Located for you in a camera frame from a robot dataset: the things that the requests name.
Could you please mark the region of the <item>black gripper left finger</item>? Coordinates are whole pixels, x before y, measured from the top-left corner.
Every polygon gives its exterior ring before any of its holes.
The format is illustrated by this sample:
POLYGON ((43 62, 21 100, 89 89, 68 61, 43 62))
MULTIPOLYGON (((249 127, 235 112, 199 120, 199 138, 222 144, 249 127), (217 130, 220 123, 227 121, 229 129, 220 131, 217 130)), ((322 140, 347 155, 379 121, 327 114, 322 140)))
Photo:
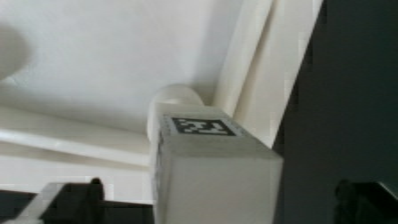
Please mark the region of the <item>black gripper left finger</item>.
POLYGON ((155 224, 153 206, 108 201, 98 178, 50 183, 39 193, 0 189, 0 224, 155 224))

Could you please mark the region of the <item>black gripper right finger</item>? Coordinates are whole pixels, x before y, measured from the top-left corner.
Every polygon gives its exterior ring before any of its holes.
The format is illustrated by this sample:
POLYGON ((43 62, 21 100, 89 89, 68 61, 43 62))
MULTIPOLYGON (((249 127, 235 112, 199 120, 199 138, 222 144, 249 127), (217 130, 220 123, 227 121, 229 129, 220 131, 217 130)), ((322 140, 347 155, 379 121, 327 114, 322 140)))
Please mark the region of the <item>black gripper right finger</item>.
POLYGON ((398 194, 380 182, 336 186, 334 224, 398 224, 398 194))

